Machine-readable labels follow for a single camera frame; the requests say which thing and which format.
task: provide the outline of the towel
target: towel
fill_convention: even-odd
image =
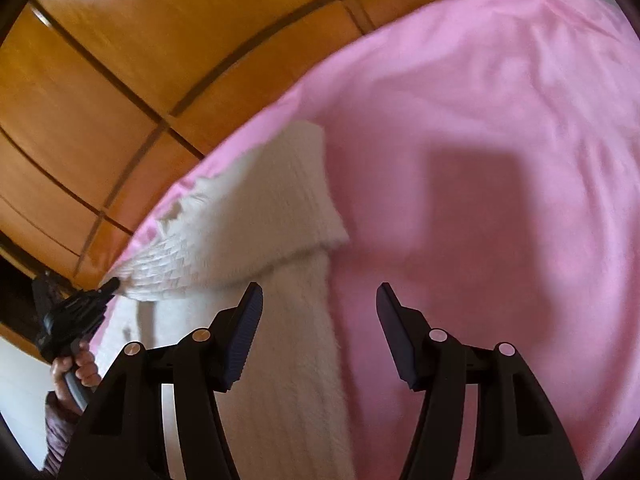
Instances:
[[[158,237],[110,276],[120,300],[97,361],[131,339],[178,342],[238,304],[247,283],[264,313],[241,380],[216,395],[243,479],[354,477],[338,347],[328,311],[328,251],[348,237],[324,172],[324,133],[307,122],[196,181],[158,222]],[[172,478],[179,460],[171,391],[163,396]]]

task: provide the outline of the gray handle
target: gray handle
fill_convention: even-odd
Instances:
[[[76,370],[78,370],[78,365],[74,364],[71,370],[65,374],[65,383],[80,411],[84,412],[94,391],[91,388],[82,386],[80,379],[76,377]]]

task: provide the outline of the pink fabric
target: pink fabric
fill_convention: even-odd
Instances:
[[[640,42],[625,18],[599,0],[419,9],[240,128],[122,257],[196,177],[294,118],[326,130],[351,236],[330,290],[358,478],[399,475],[422,400],[378,323],[382,281],[466,344],[516,345],[596,478],[640,416]]]

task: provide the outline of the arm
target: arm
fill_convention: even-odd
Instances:
[[[100,383],[98,367],[94,355],[89,352],[88,343],[80,343],[81,352],[76,356],[78,370],[76,376],[84,386],[97,386]],[[49,392],[45,404],[45,424],[47,431],[47,456],[44,472],[55,478],[65,455],[66,448],[76,428],[82,412],[76,405],[65,383],[64,375],[71,370],[71,357],[57,358],[51,365],[53,391]]]

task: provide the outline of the hand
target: hand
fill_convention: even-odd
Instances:
[[[89,352],[89,343],[80,343],[80,353],[76,355],[76,377],[80,379],[83,386],[92,387],[100,384],[102,378],[98,375],[98,367],[95,364],[94,355]],[[70,412],[82,415],[82,411],[76,404],[68,386],[66,386],[65,373],[71,370],[73,358],[58,357],[51,364],[51,379],[53,380],[53,391],[58,398],[60,405]]]

